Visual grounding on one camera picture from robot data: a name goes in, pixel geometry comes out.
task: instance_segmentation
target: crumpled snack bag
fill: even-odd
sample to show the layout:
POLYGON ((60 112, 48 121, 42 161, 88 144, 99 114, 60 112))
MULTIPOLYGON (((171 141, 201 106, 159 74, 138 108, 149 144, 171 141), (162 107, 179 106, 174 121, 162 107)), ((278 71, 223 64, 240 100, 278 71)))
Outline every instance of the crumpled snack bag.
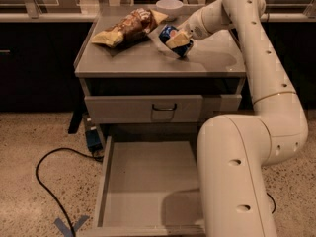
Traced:
POLYGON ((114 48, 124 41, 140 40, 167 18, 166 14, 139 8, 133 10, 119 23, 94 35, 91 42, 114 48))

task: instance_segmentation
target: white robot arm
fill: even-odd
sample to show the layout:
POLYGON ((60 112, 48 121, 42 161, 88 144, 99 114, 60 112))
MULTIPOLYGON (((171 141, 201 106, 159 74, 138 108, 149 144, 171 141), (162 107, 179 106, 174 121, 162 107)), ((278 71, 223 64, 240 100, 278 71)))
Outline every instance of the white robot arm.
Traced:
POLYGON ((211 118, 197 139, 205 233, 208 237, 276 237, 262 166, 294 156, 308 127, 260 17, 264 0, 217 0, 193 13, 185 28, 196 40, 236 28, 255 114, 211 118))

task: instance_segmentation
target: floor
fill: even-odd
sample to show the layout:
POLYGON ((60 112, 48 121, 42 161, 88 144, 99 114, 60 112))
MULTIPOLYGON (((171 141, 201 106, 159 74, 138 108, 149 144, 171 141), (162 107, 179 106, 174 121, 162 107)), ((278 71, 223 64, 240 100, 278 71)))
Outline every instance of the floor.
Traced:
MULTIPOLYGON (((91 155, 83 123, 76 134, 68 134, 71 117, 0 114, 0 236, 67 236, 57 227, 67 226, 65 217, 37 182, 35 170, 40 158, 55 148, 91 155)), ((311 119, 308 141, 297 157, 263 170, 267 191, 276 200, 278 237, 316 236, 315 150, 316 119, 311 119)), ((73 223, 82 221, 79 231, 92 227, 101 169, 99 162, 68 151, 48 156, 40 166, 39 176, 60 198, 73 223)))

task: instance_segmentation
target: cabinet top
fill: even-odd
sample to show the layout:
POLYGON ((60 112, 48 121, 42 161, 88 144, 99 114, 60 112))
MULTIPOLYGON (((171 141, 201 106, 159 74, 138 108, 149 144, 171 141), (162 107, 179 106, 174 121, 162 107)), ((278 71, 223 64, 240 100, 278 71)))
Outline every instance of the cabinet top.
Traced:
MULTIPOLYGON (((90 37, 118 23, 135 7, 109 7, 100 16, 75 62, 77 77, 245 77, 240 49, 228 31, 204 40, 194 40, 185 58, 179 58, 160 40, 161 24, 144 41, 124 48, 108 48, 90 42, 90 37)), ((170 25, 178 26, 192 12, 185 9, 170 25)))

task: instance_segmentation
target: black power cord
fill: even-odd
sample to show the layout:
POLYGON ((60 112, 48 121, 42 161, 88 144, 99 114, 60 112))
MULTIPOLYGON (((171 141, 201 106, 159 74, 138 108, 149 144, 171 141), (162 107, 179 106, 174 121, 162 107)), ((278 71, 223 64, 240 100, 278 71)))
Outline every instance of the black power cord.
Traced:
POLYGON ((61 202, 59 201, 59 199, 57 198, 57 196, 41 181, 40 179, 40 175, 39 175, 39 170, 40 170, 40 164, 43 162, 43 160, 48 157, 49 155, 55 153, 55 152, 58 152, 58 151, 70 151, 72 153, 76 153, 78 155, 81 155, 83 157, 86 157, 86 158, 89 158, 89 159, 94 159, 98 162, 102 162, 103 160, 103 156, 89 156, 89 155, 86 155, 86 154, 83 154, 77 150, 74 150, 72 148, 68 148, 68 147, 60 147, 60 148, 57 148, 57 149, 54 149, 48 153, 46 153, 41 159, 40 161, 38 162, 37 164, 37 167, 36 167, 36 177, 37 177, 37 180, 39 182, 39 184, 47 190, 47 192, 52 196, 52 198, 57 202, 59 208, 62 210, 63 214, 65 215, 66 219, 67 219, 67 222, 68 222, 68 225, 70 227, 70 231, 71 231, 71 234, 72 234, 72 237, 75 237, 76 236, 76 232, 75 232, 75 229, 73 228, 72 226, 72 223, 71 223, 71 220, 68 216, 68 213, 67 211, 65 210, 65 208, 63 207, 63 205, 61 204, 61 202))
POLYGON ((275 201, 275 199, 274 199, 269 193, 267 193, 267 195, 268 195, 268 197, 272 200, 272 202, 273 202, 273 204, 274 204, 274 209, 273 209, 273 211, 272 211, 272 214, 274 214, 274 213, 276 212, 276 210, 277 210, 276 201, 275 201))

